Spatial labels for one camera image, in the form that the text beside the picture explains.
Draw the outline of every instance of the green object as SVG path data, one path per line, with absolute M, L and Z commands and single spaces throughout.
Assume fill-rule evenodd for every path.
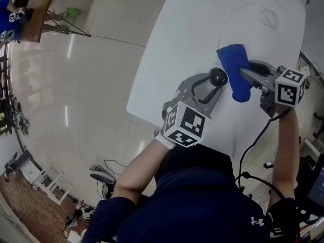
M 71 16 L 80 16 L 81 15 L 81 10 L 78 8 L 75 8 L 75 7 L 68 7 L 68 8 L 66 8 L 66 11 Z

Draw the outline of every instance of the white table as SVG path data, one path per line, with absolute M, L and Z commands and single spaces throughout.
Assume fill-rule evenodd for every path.
M 167 0 L 139 66 L 127 111 L 162 126 L 161 108 L 181 81 L 208 72 L 217 48 L 243 44 L 248 58 L 294 68 L 301 49 L 305 8 L 301 0 Z M 240 158 L 265 126 L 261 92 L 247 103 L 227 86 L 213 112 L 203 145 Z

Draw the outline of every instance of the black knob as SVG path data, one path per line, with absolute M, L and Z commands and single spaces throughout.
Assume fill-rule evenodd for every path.
M 209 71 L 209 74 L 211 75 L 209 81 L 212 83 L 213 86 L 224 87 L 227 85 L 228 76 L 223 69 L 219 67 L 214 67 Z

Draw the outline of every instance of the wall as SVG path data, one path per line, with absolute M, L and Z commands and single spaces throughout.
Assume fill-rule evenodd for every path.
M 5 164 L 18 150 L 20 147 L 14 131 L 12 135 L 8 133 L 8 136 L 5 134 L 0 136 L 0 175 L 5 171 Z
M 306 6 L 302 52 L 324 75 L 324 0 L 310 0 Z

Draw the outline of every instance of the white chair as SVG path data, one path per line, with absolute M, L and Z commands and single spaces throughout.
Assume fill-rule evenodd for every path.
M 42 170 L 41 176 L 35 181 L 36 185 L 47 194 L 49 199 L 51 199 L 53 202 L 57 203 L 58 205 L 61 205 L 63 200 L 67 197 L 67 195 L 70 193 L 70 191 L 73 188 L 73 185 L 68 183 L 66 180 L 64 180 L 64 173 L 61 171 L 58 173 L 58 175 L 53 179 L 53 181 L 46 187 L 43 185 L 44 181 L 46 180 L 46 176 L 49 174 L 50 171 L 54 171 L 52 168 L 47 168 L 46 170 Z M 55 188 L 57 188 L 62 183 L 67 183 L 69 186 L 63 196 L 60 199 L 57 199 L 53 191 Z

